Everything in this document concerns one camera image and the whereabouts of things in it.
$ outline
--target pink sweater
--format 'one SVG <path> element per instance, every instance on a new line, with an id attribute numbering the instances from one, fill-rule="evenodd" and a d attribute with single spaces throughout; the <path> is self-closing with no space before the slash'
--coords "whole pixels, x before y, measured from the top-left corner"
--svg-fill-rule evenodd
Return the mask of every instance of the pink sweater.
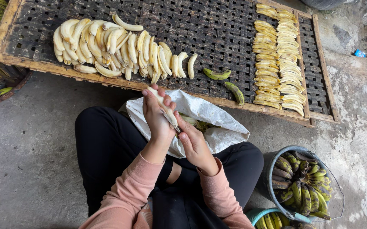
<path id="1" fill-rule="evenodd" d="M 233 189 L 229 187 L 222 163 L 215 159 L 219 166 L 215 176 L 205 176 L 198 170 L 206 205 L 230 228 L 253 229 L 236 201 Z M 148 162 L 140 153 L 115 180 L 111 190 L 103 197 L 100 209 L 79 228 L 152 228 L 147 198 L 154 189 L 162 166 L 163 163 Z"/>

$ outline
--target stone floor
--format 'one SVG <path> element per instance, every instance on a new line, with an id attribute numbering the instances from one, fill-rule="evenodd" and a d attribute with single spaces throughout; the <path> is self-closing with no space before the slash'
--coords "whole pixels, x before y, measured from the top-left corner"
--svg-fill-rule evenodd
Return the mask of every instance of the stone floor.
<path id="1" fill-rule="evenodd" d="M 223 108 L 250 132 L 262 152 L 300 145 L 332 170 L 345 196 L 342 218 L 318 228 L 367 228 L 367 1 L 314 11 L 296 0 L 278 1 L 319 17 L 320 35 L 342 123 L 306 128 L 271 116 Z M 77 228 L 87 217 L 76 160 L 74 120 L 89 106 L 118 108 L 139 92 L 35 73 L 21 91 L 0 104 L 0 228 Z M 333 180 L 332 217 L 343 196 Z M 257 192 L 246 210 L 273 204 Z"/>

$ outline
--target bucket handle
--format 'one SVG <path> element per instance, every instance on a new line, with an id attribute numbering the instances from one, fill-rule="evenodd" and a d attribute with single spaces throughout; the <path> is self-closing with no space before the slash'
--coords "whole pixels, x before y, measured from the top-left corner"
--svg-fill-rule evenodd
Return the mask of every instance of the bucket handle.
<path id="1" fill-rule="evenodd" d="M 316 156 L 315 156 L 315 153 L 313 153 L 313 152 L 311 152 L 311 151 L 309 151 L 309 150 L 308 150 L 308 153 L 312 154 L 312 156 L 313 156 L 313 157 L 315 157 L 316 159 L 318 159 L 320 162 L 322 162 L 322 163 L 323 163 L 323 161 L 321 161 L 318 157 L 316 157 Z M 330 174 L 332 174 L 333 179 L 336 181 L 336 183 L 337 183 L 337 185 L 338 185 L 338 187 L 339 187 L 340 193 L 343 195 L 343 207 L 342 207 L 342 213 L 340 214 L 340 216 L 335 217 L 335 218 L 332 218 L 332 220 L 335 220 L 335 219 L 337 219 L 337 218 L 341 218 L 341 217 L 343 216 L 343 212 L 344 212 L 344 199 L 345 199 L 345 198 L 344 198 L 344 194 L 343 194 L 343 192 L 342 192 L 342 189 L 340 188 L 339 182 L 338 182 L 338 181 L 337 181 L 337 179 L 335 178 L 335 175 L 333 175 L 332 171 L 330 171 L 329 167 L 328 167 L 325 163 L 323 163 L 323 164 L 326 166 L 326 169 L 330 172 Z"/>

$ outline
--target person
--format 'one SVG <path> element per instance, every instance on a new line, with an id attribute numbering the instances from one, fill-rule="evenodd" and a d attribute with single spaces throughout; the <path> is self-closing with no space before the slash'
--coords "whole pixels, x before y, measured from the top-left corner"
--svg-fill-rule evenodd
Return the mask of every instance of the person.
<path id="1" fill-rule="evenodd" d="M 164 89 L 151 87 L 172 110 Z M 76 150 L 89 206 L 85 228 L 253 228 L 242 212 L 263 167 L 249 142 L 212 155 L 200 131 L 174 112 L 186 158 L 167 155 L 176 131 L 149 90 L 143 113 L 149 141 L 133 122 L 106 107 L 82 111 Z"/>

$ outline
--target blue wrapper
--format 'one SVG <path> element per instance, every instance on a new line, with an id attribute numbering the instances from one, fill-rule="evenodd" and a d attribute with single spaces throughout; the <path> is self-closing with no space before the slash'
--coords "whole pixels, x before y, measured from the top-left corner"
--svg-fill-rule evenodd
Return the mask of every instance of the blue wrapper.
<path id="1" fill-rule="evenodd" d="M 359 49 L 356 50 L 356 52 L 354 53 L 354 55 L 358 56 L 358 57 L 366 57 L 366 54 L 361 52 Z"/>

